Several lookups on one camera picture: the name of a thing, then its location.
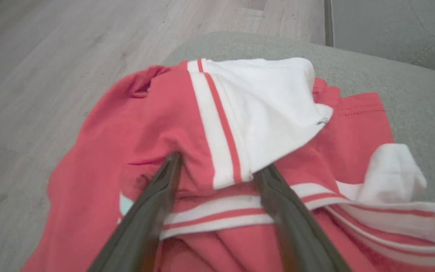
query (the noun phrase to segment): clothing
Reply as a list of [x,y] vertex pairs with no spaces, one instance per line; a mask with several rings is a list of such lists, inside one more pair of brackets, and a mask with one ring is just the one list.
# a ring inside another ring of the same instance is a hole
[[178,150],[185,165],[162,271],[280,267],[273,220],[247,182],[272,162],[352,269],[433,270],[435,203],[409,203],[425,179],[392,143],[377,94],[340,98],[304,59],[150,67],[89,114],[50,178],[50,216],[24,269],[86,270]]

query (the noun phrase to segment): gray upholstery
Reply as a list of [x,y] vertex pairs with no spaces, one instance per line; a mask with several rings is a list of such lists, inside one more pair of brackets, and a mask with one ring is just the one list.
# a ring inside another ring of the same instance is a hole
[[409,145],[428,188],[416,200],[435,201],[435,71],[321,45],[255,34],[216,32],[180,45],[164,64],[206,57],[211,60],[278,60],[305,57],[316,76],[338,86],[342,96],[376,91],[397,143]]
[[435,1],[332,0],[333,46],[435,70]]

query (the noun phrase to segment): wooden floor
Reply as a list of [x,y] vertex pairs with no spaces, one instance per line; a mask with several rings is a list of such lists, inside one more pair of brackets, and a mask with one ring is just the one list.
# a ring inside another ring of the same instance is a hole
[[38,243],[48,177],[104,91],[211,31],[323,45],[323,0],[0,0],[0,271]]

